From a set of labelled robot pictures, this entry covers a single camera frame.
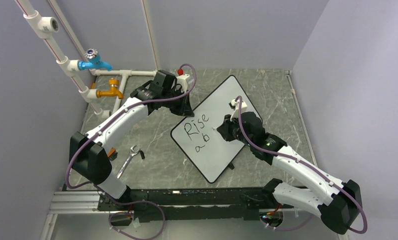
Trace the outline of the white whiteboard black frame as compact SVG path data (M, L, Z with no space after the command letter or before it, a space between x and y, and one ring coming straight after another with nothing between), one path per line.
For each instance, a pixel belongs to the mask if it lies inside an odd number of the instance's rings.
M214 183L244 147L238 140L227 142L217 130L224 115L231 115L231 100L241 96L247 111L260 114L234 75L228 76L193 110L194 117L186 117L170 132L171 138L199 170L204 179Z

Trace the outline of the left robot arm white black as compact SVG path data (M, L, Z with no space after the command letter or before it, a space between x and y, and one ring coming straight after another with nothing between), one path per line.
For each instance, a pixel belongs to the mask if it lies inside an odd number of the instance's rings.
M85 134L76 132L72 135L67 173L79 173L88 184L108 194L116 209L126 209L132 201L131 189L113 172L108 154L134 125L155 110L167 108L177 116L194 116L189 99L194 86L195 77L181 69L177 75L158 70L154 79L137 87L99 126Z

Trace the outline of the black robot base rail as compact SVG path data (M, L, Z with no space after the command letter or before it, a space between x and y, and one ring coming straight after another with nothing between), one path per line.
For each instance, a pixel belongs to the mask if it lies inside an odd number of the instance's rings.
M260 187L132 189L135 204L118 204L101 195L100 212L130 212L141 223L166 219L257 221L278 204L269 200Z

